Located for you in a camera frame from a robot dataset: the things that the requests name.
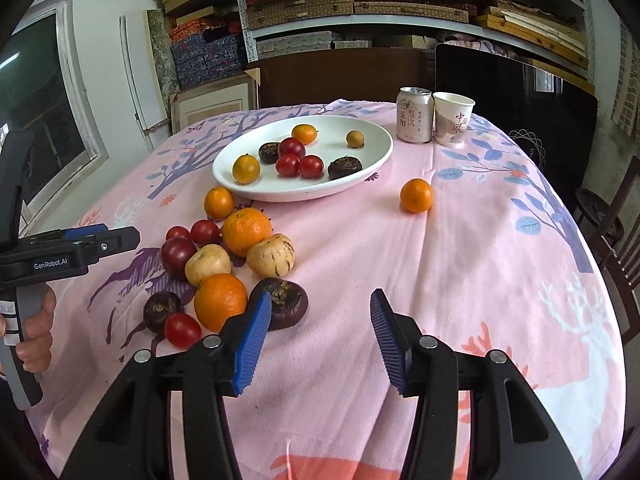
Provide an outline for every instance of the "yellow cherry tomato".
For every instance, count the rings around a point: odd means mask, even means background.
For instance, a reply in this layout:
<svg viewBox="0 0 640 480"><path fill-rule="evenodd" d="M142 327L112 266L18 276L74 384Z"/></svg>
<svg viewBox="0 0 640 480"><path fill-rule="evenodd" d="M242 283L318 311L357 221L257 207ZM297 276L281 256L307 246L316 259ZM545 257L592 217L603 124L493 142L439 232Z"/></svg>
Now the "yellow cherry tomato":
<svg viewBox="0 0 640 480"><path fill-rule="evenodd" d="M311 144L318 136L318 130L316 130L311 124L299 124L291 131L291 137L299 140L305 146Z"/></svg>
<svg viewBox="0 0 640 480"><path fill-rule="evenodd" d="M241 155L234 162L232 173L240 184L251 184L260 176L260 162L248 153Z"/></svg>

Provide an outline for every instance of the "screw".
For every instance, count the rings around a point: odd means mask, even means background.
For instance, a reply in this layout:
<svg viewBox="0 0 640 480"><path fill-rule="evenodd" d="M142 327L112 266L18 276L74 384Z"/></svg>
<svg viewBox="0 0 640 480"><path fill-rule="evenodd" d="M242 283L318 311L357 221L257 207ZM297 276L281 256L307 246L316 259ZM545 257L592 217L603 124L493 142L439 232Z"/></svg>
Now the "screw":
<svg viewBox="0 0 640 480"><path fill-rule="evenodd" d="M422 348L433 349L438 346L438 340L431 335L423 335L420 338L420 346Z"/></svg>
<svg viewBox="0 0 640 480"><path fill-rule="evenodd" d="M505 354L502 350L491 350L489 357L491 358L491 361L499 365L507 362L507 354Z"/></svg>
<svg viewBox="0 0 640 480"><path fill-rule="evenodd" d="M202 344L205 348L218 348L222 345L222 339L219 335L208 335L202 340Z"/></svg>
<svg viewBox="0 0 640 480"><path fill-rule="evenodd" d="M138 350L133 358L137 363L146 363L151 359L151 352L149 350Z"/></svg>

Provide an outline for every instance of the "floral tablecloth pattern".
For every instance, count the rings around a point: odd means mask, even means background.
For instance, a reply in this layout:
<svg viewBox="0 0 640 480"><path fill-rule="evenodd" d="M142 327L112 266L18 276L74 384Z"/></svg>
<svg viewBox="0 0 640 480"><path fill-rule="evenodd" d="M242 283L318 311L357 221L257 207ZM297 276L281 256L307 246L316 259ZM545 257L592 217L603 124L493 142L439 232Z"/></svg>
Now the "floral tablecloth pattern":
<svg viewBox="0 0 640 480"><path fill-rule="evenodd" d="M59 307L44 400L28 412L59 474L82 427L124 363L141 348L175 349L144 330L142 306L173 290L193 313L194 290L172 282L159 248L173 225L204 215L216 154L242 133L284 118L336 114L395 133L394 104L336 101L218 116L181 131L124 176L78 225L134 225L137 251L105 258L86 276L53 283ZM428 214L399 208L399 190L424 178ZM296 248L289 279L309 294L303 321L270 333L254 383L226 402L246 480L396 480L415 399L386 376L369 320L381 287L397 312L453 349L507 351L555 420L583 476L597 479L623 430L622 345L607 290L580 231L517 145L474 116L463 149L394 140L367 181L298 203L255 203ZM258 277L234 259L250 290ZM460 394L455 479L466 478L469 397ZM174 402L180 431L180 399ZM184 452L174 452L177 479Z"/></svg>

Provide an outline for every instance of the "aluminum can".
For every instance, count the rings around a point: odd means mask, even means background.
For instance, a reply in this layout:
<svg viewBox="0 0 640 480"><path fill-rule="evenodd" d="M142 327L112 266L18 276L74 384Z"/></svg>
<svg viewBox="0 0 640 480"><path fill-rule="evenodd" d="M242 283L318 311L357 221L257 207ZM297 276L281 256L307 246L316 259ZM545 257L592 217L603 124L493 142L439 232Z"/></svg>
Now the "aluminum can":
<svg viewBox="0 0 640 480"><path fill-rule="evenodd" d="M396 136L406 142L429 142L433 130L433 96L424 88L406 86L396 99Z"/></svg>

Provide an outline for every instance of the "white plate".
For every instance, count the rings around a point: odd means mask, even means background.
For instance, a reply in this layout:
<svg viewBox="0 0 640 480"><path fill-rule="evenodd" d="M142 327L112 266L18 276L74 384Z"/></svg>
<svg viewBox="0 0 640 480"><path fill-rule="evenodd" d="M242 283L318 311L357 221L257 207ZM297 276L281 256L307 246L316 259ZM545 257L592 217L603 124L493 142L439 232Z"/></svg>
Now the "white plate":
<svg viewBox="0 0 640 480"><path fill-rule="evenodd" d="M291 136L297 124L311 124L318 130L314 142L305 146L307 155L317 155L324 162L324 175L318 179L300 176L283 178L278 176L275 164L260 162L260 177L251 184L238 184L231 173L236 159L249 153L258 157L258 150L265 142L279 142ZM364 134L362 148L350 148L346 136L351 130L360 130ZM245 133L229 143L213 161L213 177L229 191L261 202L299 202L320 198L349 189L369 178L391 155L394 144L391 135L382 126L343 116L309 116L283 119L265 124ZM354 156L362 163L362 171L329 180L327 168L336 158Z"/></svg>

